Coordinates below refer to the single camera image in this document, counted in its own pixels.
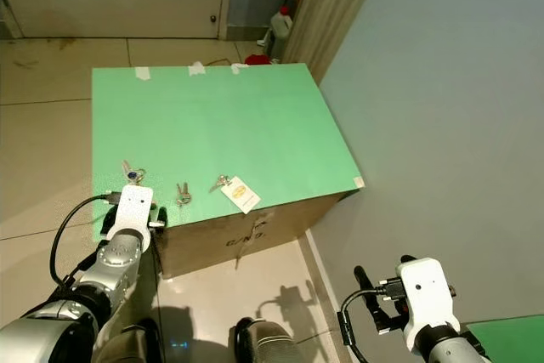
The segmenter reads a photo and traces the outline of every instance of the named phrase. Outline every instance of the tiled floor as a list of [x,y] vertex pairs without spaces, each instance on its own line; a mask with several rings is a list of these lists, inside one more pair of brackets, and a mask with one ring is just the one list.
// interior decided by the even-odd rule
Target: tiled floor
[[[0,326],[44,300],[54,285],[54,230],[91,189],[91,67],[231,64],[260,54],[253,42],[214,40],[22,40],[0,42]],[[94,247],[82,211],[59,246],[64,274]],[[162,280],[149,253],[140,279],[97,346],[151,316],[167,361],[231,361],[229,329],[244,316],[281,323],[307,362],[334,362],[331,336],[297,242]]]

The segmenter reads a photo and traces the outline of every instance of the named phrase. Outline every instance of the green surface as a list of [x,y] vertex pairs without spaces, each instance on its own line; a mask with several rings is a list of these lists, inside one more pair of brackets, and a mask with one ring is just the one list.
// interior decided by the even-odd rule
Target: green surface
[[544,362],[544,315],[467,325],[493,363]]
[[[256,208],[355,189],[360,172],[305,65],[151,67],[93,70],[93,191],[125,184],[121,162],[146,170],[142,185],[168,210],[169,225],[238,208],[219,174],[238,176],[260,197]],[[176,183],[193,200],[180,210]],[[107,206],[94,207],[98,228]]]

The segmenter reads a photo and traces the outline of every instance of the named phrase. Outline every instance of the black cable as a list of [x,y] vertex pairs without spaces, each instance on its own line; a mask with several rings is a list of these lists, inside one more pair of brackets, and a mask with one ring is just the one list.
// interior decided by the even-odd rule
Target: black cable
[[355,299],[370,293],[377,295],[378,293],[382,293],[382,291],[380,288],[360,289],[359,291],[355,291],[344,299],[344,301],[342,302],[342,307],[340,308],[340,312],[337,313],[338,322],[340,323],[340,332],[342,333],[343,344],[351,348],[351,350],[354,352],[355,357],[361,363],[368,363],[368,360],[360,352],[359,348],[357,348],[357,345],[355,344],[354,331],[351,327],[351,321],[349,320],[348,306]]
[[70,219],[74,216],[74,214],[76,214],[86,204],[89,204],[91,201],[95,201],[95,200],[104,200],[104,199],[107,199],[108,197],[109,195],[98,195],[98,196],[89,197],[88,199],[82,201],[77,206],[75,206],[73,210],[66,216],[66,218],[60,225],[59,229],[57,230],[57,234],[55,235],[53,239],[53,245],[51,246],[51,253],[49,255],[49,274],[51,274],[51,278],[53,278],[53,281],[55,281],[61,289],[65,289],[66,285],[64,281],[62,281],[57,275],[57,269],[55,268],[55,260],[57,257],[57,247],[59,246],[60,237],[62,236],[62,233],[66,228],[66,225],[68,224]]

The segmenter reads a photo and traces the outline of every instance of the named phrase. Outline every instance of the baseboard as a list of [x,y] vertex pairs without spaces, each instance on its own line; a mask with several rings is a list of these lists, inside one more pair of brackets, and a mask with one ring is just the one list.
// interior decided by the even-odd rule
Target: baseboard
[[337,297],[332,290],[331,282],[329,281],[325,266],[323,265],[323,261],[310,230],[306,230],[306,234],[298,238],[298,245],[300,246],[304,261],[308,266],[309,276],[314,285],[321,310],[325,316],[325,322],[331,334],[338,358],[341,362],[356,362],[349,353],[348,348],[344,346],[342,342],[342,336],[337,320],[337,311],[340,306]]
[[259,40],[269,28],[267,26],[227,26],[227,40],[250,41]]

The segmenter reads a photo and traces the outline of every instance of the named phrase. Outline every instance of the red object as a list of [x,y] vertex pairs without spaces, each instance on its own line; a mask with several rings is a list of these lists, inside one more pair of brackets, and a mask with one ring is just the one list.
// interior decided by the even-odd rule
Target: red object
[[246,58],[244,61],[247,65],[264,65],[270,64],[270,59],[268,55],[264,54],[252,54]]

